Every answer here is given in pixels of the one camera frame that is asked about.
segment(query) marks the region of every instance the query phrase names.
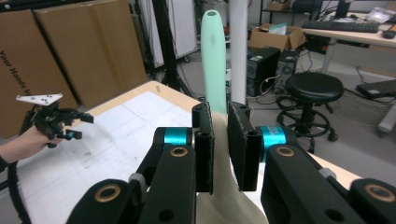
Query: cardboard box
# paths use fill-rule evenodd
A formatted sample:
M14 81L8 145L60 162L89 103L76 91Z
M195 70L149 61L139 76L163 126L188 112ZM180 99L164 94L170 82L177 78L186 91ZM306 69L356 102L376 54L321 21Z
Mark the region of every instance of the cardboard box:
M290 0L287 0L285 3L279 3L279 2L269 2L267 3L267 10L272 10L272 11L282 11L287 8L290 8Z
M62 93L61 107L78 104L35 23L30 10L0 13L0 135L20 132L33 105L17 95Z
M147 81L126 0L49 7L35 15L88 108Z
M288 26L286 35L269 34L271 24L263 24L251 32L249 46L253 48L273 47L284 49L297 49L305 42L305 35L301 27Z

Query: stool seat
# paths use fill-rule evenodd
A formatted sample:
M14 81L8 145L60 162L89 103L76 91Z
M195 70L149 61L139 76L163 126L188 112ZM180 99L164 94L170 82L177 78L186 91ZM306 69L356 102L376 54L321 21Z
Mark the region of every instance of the stool seat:
M285 88L299 101L313 104L327 104L338 100L344 93L343 84L339 79L313 72L291 76Z

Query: paper sheet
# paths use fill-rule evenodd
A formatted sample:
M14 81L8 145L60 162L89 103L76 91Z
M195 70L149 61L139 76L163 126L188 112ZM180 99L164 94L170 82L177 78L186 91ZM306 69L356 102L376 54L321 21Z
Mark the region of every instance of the paper sheet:
M21 193L34 224L65 223L83 194L97 182L128 180L149 150L157 127L190 127L191 113L152 92L83 123L81 140L63 140L20 161Z

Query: robotic hand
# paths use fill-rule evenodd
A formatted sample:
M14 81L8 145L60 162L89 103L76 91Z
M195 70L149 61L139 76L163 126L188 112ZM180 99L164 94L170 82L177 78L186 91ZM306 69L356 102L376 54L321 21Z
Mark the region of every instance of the robotic hand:
M61 98L61 94L17 96L18 101L34 104L33 109L25 116L21 132L23 133L34 124L48 139L55 137L66 140L81 139L81 132L65 130L64 133L64 125L72 125L74 119L93 123L93 116L78 112L76 109L59 108L57 101ZM56 147L56 145L49 144L48 147Z

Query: keyboard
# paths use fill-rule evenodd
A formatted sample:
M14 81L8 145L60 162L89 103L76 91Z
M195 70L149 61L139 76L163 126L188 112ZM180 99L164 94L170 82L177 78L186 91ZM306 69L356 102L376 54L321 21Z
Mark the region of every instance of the keyboard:
M356 23L356 22L337 22L337 21L306 21L304 29L347 31L361 33L377 33L378 23Z

